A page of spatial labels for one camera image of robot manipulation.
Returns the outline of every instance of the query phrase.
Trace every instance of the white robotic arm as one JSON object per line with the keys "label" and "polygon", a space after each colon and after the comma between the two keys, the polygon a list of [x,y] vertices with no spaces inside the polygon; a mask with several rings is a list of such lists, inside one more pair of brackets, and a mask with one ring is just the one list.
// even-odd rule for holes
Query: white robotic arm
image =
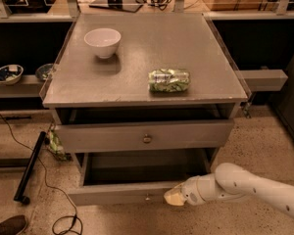
{"label": "white robotic arm", "polygon": [[262,178],[236,164],[220,164],[215,173],[191,177],[165,193],[173,206],[236,202],[246,196],[255,196],[294,218],[294,186]]}

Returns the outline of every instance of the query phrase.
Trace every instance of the desk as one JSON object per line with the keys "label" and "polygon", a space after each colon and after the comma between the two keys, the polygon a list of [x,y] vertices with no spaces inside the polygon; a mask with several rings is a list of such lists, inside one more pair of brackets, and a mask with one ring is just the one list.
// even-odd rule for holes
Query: desk
{"label": "desk", "polygon": [[[96,58],[91,29],[122,34]],[[151,93],[153,69],[190,71],[183,93]],[[247,96],[202,14],[88,15],[77,19],[43,105],[80,168],[77,205],[159,202],[179,181],[210,172]]]}

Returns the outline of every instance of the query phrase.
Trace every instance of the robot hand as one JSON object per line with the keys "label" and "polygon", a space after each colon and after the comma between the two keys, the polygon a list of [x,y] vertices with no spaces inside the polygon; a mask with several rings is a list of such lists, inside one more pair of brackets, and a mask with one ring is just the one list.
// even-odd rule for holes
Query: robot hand
{"label": "robot hand", "polygon": [[216,172],[194,176],[165,193],[168,204],[203,205],[208,201],[240,201],[246,196],[262,199],[294,218],[294,186],[259,177],[230,163],[220,164]]}

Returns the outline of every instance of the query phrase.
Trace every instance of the black metal leg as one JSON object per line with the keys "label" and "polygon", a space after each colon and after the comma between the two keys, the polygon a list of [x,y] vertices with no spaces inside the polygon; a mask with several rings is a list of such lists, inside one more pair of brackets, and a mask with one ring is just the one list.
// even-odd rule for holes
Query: black metal leg
{"label": "black metal leg", "polygon": [[41,131],[40,132],[40,135],[38,137],[38,140],[36,142],[36,145],[32,151],[32,154],[30,156],[30,159],[29,159],[29,162],[27,164],[27,167],[24,171],[24,174],[23,174],[23,178],[20,182],[20,185],[19,185],[19,188],[17,190],[17,193],[14,197],[14,200],[15,201],[18,201],[18,202],[21,202],[22,204],[24,205],[28,205],[29,204],[29,197],[26,197],[23,195],[24,191],[25,191],[25,188],[26,188],[26,185],[28,183],[28,180],[30,178],[30,175],[31,175],[31,172],[32,172],[32,169],[35,165],[35,162],[38,158],[38,155],[39,155],[39,151],[40,151],[40,148],[41,148],[41,145],[42,143],[44,142],[45,140],[45,137],[46,137],[46,132],[44,131]]}

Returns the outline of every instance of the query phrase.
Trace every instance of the drawer knob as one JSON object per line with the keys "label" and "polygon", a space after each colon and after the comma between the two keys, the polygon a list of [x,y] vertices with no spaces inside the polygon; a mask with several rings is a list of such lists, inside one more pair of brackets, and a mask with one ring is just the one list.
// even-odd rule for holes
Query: drawer knob
{"label": "drawer knob", "polygon": [[145,134],[144,138],[143,138],[143,142],[145,144],[149,144],[151,142],[152,138],[151,136],[149,136],[148,134]]}

